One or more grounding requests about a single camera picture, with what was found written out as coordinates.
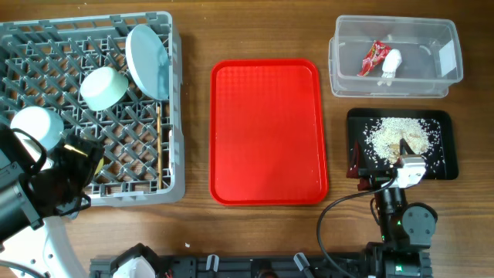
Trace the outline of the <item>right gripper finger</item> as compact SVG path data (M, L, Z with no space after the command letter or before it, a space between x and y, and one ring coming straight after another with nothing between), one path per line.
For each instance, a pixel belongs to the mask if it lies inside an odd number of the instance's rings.
M349 169L357 170L359 166L360 160L360 145L358 140L355 140L353 147L350 149L350 160L349 160Z
M402 164L409 155L413 155L414 152L410 148L408 142L402 138L399 141L399 158L398 158L398 164Z

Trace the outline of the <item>pile of rice waste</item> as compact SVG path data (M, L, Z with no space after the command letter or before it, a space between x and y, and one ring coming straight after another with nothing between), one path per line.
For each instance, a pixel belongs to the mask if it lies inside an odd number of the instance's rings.
M369 136L379 158L393 166L399 158L399 141L404 138L414 154L421 155L430 148L428 134L420 123L411 118L384 118L381 126Z

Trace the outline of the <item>yellow plastic cup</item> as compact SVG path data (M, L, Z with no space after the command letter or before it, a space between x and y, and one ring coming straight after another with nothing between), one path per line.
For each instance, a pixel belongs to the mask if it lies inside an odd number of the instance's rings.
M103 168L104 166L104 158L101 158L98 165L96 166L96 170L94 172L94 175L96 176L97 174L100 173L101 169Z

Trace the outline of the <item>small light green saucer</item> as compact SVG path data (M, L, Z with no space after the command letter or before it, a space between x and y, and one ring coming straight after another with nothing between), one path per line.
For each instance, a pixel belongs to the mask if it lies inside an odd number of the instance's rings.
M10 128L25 131L47 151L51 151L62 138L64 124L60 115L53 110L27 107L13 117Z

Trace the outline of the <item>white napkin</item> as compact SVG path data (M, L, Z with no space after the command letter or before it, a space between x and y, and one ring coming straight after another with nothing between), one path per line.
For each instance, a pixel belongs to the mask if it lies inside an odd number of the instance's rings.
M382 86L386 84L387 86L390 86L401 63L401 52L398 49L392 49L385 57L382 65L383 73L381 75L381 80L377 82L377 85Z

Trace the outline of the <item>red sauce packet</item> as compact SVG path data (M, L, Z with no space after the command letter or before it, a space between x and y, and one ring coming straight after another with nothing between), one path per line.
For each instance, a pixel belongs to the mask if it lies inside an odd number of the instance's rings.
M357 74L358 76L367 76L374 68L383 62L392 48L378 40L375 40L362 61L362 68Z

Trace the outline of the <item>light green bowl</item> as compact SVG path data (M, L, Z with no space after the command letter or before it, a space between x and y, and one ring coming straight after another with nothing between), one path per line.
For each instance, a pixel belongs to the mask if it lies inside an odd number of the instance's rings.
M128 84L125 75L105 66L94 70L83 80L80 94L91 110L105 110L124 96Z

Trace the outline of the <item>white plastic fork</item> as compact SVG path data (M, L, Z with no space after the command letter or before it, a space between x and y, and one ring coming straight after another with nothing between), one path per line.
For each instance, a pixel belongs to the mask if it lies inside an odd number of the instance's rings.
M174 177L174 162L173 162L173 157L174 157L174 135L173 135L173 128L168 131L168 171L169 171L169 176L170 176L170 185L172 183L173 177Z

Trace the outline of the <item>wooden chopstick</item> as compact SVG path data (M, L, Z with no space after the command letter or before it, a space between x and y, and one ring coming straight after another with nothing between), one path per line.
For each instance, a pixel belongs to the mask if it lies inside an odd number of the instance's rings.
M162 147L161 147L161 106L158 104L157 109L157 189L163 188L163 164L162 164Z

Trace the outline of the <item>large light blue plate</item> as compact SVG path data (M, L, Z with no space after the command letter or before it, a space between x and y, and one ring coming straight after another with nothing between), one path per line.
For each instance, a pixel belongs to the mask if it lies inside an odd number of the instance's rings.
M126 38L125 55L140 91L152 99L167 100L170 60L158 35L147 25L137 25Z

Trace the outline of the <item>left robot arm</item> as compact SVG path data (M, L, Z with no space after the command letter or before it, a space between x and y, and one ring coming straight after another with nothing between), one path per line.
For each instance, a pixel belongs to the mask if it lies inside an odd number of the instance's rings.
M107 265L85 271L69 243L64 219L91 206L84 188L103 160L103 147L70 135L34 159L18 128L1 129L1 265L19 277L167 277L168 267L139 243Z

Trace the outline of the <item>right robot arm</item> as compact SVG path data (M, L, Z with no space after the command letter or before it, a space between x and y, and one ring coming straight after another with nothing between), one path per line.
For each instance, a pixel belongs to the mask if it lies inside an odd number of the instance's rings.
M357 178L360 192L371 193L371 212L381 231L380 242L369 242L357 266L358 277L432 278L431 238L438 221L437 212L421 202L409 203L405 190L417 185L425 175L425 160L400 139L398 159L387 170L361 168L362 151L354 144L348 178Z

